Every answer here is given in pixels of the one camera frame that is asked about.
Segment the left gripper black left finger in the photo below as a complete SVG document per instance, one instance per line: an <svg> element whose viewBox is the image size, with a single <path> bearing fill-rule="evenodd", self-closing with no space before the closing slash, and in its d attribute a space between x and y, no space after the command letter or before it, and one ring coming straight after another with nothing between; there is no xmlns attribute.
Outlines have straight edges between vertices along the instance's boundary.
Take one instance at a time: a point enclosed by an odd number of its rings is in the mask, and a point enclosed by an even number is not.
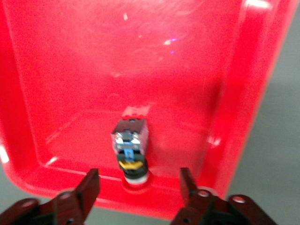
<svg viewBox="0 0 300 225"><path fill-rule="evenodd" d="M0 214L2 225L83 225L100 193L98 169L84 176L72 191L59 193L41 204L36 198L21 199Z"/></svg>

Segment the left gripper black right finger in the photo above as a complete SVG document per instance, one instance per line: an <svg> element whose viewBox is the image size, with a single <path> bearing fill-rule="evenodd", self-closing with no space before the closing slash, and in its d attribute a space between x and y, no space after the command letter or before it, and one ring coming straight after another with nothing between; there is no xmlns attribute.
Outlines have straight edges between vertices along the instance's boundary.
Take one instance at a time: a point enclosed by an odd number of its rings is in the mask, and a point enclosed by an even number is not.
<svg viewBox="0 0 300 225"><path fill-rule="evenodd" d="M172 225L275 225L276 222L246 195L222 200L198 188L186 167L180 169L180 192L184 202Z"/></svg>

